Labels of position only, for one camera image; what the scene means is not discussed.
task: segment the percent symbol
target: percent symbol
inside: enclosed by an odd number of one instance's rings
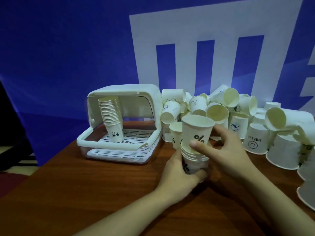
[[[204,136],[199,137],[198,135],[195,135],[195,139],[198,139],[198,141],[200,141],[200,142],[202,142],[202,143],[204,143],[204,140],[202,140],[203,137],[204,137]]]

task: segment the person's left hand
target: person's left hand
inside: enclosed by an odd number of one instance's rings
[[[187,175],[183,170],[182,156],[178,149],[166,163],[155,191],[159,192],[161,197],[169,199],[171,204],[175,204],[185,198],[207,176],[204,170]]]

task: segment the forearm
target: forearm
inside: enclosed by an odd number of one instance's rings
[[[259,170],[244,177],[242,183],[256,198],[281,235],[314,235],[315,222]]]
[[[159,192],[153,191],[76,236],[137,236],[170,205]]]

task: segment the hand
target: hand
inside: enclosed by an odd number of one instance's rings
[[[183,170],[182,156],[178,149],[166,163],[155,191],[159,192],[161,197],[169,199],[171,204],[175,204],[185,198],[207,176],[204,170],[187,175]]]
[[[212,159],[224,172],[234,178],[245,178],[257,170],[236,134],[220,125],[215,125],[214,129],[224,142],[221,150],[196,140],[190,142],[190,147]]]

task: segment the blue stripe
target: blue stripe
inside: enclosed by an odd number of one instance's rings
[[[238,39],[231,87],[239,93],[252,92],[263,40],[263,35]]]
[[[175,44],[158,45],[158,80],[160,90],[176,88]]]
[[[195,96],[202,93],[210,94],[214,48],[214,40],[197,42]]]

